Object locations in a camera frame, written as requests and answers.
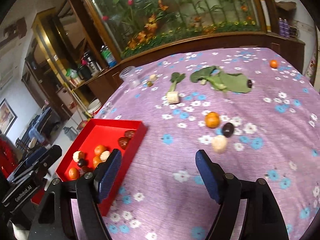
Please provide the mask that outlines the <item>banana chunk far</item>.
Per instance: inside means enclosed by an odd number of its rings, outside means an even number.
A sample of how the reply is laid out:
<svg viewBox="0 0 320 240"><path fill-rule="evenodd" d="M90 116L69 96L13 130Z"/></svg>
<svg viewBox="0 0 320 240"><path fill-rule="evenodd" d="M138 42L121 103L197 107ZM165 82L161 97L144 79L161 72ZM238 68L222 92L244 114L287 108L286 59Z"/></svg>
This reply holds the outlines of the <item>banana chunk far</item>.
<svg viewBox="0 0 320 240"><path fill-rule="evenodd" d="M172 91L166 94L168 104L177 104L180 102L179 92Z"/></svg>

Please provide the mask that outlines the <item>large green leaf vegetable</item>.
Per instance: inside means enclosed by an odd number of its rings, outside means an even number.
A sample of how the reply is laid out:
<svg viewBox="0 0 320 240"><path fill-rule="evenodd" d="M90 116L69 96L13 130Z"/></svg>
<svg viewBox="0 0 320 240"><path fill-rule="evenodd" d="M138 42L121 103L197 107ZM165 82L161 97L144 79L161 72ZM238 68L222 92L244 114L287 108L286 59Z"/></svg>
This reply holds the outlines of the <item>large green leaf vegetable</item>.
<svg viewBox="0 0 320 240"><path fill-rule="evenodd" d="M221 92L249 93L252 88L247 87L249 78L242 73L227 73L217 66L205 67L190 75L192 83L206 81L212 88Z"/></svg>

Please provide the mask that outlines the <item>clear plastic cup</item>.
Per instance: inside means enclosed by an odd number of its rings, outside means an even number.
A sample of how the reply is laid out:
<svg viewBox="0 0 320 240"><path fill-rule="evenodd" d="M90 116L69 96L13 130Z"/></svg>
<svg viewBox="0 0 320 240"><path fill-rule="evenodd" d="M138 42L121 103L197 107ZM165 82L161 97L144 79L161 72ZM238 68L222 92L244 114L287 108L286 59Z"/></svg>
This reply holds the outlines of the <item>clear plastic cup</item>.
<svg viewBox="0 0 320 240"><path fill-rule="evenodd" d="M138 68L134 66L129 66L122 70L119 74L119 77L123 80L124 83L129 85L131 89L136 88L140 84L138 77Z"/></svg>

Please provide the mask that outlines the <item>water bottle blue label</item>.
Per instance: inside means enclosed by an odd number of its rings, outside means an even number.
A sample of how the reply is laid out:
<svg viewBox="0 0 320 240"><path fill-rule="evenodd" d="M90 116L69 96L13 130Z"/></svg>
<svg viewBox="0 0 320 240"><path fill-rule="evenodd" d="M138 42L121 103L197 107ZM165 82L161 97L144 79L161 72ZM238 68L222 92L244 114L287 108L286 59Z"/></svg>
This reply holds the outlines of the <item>water bottle blue label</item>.
<svg viewBox="0 0 320 240"><path fill-rule="evenodd" d="M116 59L114 58L113 54L109 50L108 46L101 47L101 55L106 60L110 68L114 67L117 64Z"/></svg>

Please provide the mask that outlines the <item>white red bucket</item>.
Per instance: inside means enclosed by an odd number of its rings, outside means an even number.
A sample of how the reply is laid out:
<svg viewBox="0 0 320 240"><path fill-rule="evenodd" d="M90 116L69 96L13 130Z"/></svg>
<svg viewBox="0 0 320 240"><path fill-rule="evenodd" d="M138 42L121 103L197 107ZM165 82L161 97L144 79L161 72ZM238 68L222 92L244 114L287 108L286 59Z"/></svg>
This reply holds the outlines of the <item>white red bucket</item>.
<svg viewBox="0 0 320 240"><path fill-rule="evenodd" d="M91 116L95 116L100 111L101 107L102 107L102 104L101 104L100 100L95 99L89 104L87 112Z"/></svg>

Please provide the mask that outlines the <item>orange tangerine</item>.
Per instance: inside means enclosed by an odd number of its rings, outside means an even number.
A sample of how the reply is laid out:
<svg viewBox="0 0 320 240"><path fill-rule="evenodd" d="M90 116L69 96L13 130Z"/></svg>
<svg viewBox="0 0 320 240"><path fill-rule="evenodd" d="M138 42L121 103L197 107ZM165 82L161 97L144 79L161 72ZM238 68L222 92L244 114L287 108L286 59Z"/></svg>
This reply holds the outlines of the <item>orange tangerine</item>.
<svg viewBox="0 0 320 240"><path fill-rule="evenodd" d="M220 125L220 116L216 112L210 112L205 116L204 122L208 128L217 128Z"/></svg>
<svg viewBox="0 0 320 240"><path fill-rule="evenodd" d="M104 145L98 145L94 149L95 155L100 156L103 152L105 152L107 148Z"/></svg>
<svg viewBox="0 0 320 240"><path fill-rule="evenodd" d="M100 163L102 163L103 161L100 159L100 157L98 155L96 155L93 158L93 166L94 168L96 168Z"/></svg>

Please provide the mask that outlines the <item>banana chunk under right gripper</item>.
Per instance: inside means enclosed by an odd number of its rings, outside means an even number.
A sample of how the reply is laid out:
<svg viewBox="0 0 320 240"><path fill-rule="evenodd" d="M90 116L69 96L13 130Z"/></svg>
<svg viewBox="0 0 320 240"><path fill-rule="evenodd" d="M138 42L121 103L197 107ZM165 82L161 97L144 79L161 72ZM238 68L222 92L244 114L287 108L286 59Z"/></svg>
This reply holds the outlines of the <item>banana chunk under right gripper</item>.
<svg viewBox="0 0 320 240"><path fill-rule="evenodd" d="M100 159L103 162L105 162L108 159L109 156L110 156L110 151L104 151L104 152L101 153Z"/></svg>

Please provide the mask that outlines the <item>small orange far right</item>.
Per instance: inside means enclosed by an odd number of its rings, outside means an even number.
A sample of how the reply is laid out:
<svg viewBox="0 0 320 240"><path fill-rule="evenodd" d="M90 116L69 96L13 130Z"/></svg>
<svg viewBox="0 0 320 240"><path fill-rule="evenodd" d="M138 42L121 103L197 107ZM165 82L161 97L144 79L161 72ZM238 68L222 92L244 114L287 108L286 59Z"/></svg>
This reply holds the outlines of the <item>small orange far right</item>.
<svg viewBox="0 0 320 240"><path fill-rule="evenodd" d="M271 60L271 61L269 62L269 65L270 65L270 67L273 68L273 69L278 68L278 63L277 63L276 60Z"/></svg>

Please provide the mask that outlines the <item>orange in tray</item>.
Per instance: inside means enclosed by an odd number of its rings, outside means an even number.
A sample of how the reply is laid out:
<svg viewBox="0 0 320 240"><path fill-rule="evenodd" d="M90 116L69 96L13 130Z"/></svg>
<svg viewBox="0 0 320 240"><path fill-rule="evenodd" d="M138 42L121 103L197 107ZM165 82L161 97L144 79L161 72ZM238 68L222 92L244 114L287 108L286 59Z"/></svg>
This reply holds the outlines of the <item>orange in tray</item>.
<svg viewBox="0 0 320 240"><path fill-rule="evenodd" d="M77 168L71 167L68 171L70 180L77 180L80 177L80 172Z"/></svg>

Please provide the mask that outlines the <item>purple spray cans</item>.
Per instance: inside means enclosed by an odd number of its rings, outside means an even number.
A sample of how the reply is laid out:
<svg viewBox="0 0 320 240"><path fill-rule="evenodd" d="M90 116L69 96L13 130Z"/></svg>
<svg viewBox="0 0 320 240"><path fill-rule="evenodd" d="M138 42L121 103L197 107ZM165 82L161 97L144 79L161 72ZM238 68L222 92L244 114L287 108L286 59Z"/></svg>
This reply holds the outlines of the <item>purple spray cans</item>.
<svg viewBox="0 0 320 240"><path fill-rule="evenodd" d="M279 18L278 23L279 23L279 35L285 38L289 38L290 28L287 20L284 18Z"/></svg>

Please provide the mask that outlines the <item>flower aquarium display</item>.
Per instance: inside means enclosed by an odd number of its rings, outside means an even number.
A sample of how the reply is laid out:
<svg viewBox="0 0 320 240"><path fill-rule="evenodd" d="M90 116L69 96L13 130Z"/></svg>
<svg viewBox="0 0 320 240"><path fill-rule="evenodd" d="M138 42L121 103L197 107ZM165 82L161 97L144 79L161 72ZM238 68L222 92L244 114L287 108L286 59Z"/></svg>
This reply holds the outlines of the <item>flower aquarium display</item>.
<svg viewBox="0 0 320 240"><path fill-rule="evenodd" d="M84 1L123 59L192 37L265 28L258 0Z"/></svg>

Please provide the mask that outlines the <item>small banana piece far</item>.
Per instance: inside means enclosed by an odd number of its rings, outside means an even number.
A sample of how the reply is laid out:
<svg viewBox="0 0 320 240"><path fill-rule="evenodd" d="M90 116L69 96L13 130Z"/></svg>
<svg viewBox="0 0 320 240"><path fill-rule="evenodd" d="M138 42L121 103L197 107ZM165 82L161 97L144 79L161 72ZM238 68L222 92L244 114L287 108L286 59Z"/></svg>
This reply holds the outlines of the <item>small banana piece far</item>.
<svg viewBox="0 0 320 240"><path fill-rule="evenodd" d="M149 80L150 80L151 82L155 82L155 81L157 80L157 75L156 75L156 74L150 75Z"/></svg>

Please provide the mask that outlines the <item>dark plum centre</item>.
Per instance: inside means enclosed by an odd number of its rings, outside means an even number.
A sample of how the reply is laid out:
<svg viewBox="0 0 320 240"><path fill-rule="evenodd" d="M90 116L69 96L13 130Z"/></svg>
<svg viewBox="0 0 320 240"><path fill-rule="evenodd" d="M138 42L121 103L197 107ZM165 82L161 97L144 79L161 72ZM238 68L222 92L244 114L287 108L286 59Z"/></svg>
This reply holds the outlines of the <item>dark plum centre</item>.
<svg viewBox="0 0 320 240"><path fill-rule="evenodd" d="M229 138L234 133L234 125L231 122L225 123L222 127L222 135Z"/></svg>

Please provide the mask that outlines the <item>large banana chunk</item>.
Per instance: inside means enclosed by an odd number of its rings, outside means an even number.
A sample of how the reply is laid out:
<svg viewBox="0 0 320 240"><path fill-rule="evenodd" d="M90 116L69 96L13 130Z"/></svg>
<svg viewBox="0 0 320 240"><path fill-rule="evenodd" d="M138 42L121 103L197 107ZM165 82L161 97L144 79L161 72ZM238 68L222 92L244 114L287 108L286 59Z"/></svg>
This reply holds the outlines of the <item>large banana chunk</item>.
<svg viewBox="0 0 320 240"><path fill-rule="evenodd" d="M80 161L80 159L84 159L85 158L85 153L82 151L76 151L73 153L73 160L78 163Z"/></svg>

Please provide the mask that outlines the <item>red date in tray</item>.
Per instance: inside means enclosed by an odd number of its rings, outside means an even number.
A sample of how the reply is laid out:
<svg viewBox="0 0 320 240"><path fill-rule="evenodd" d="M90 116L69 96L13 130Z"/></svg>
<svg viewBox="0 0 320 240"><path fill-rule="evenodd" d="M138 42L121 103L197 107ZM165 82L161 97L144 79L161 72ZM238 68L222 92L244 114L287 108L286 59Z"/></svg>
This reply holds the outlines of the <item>red date in tray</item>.
<svg viewBox="0 0 320 240"><path fill-rule="evenodd" d="M135 130L127 130L125 131L124 135L126 138L131 139L132 137L135 136L136 131Z"/></svg>

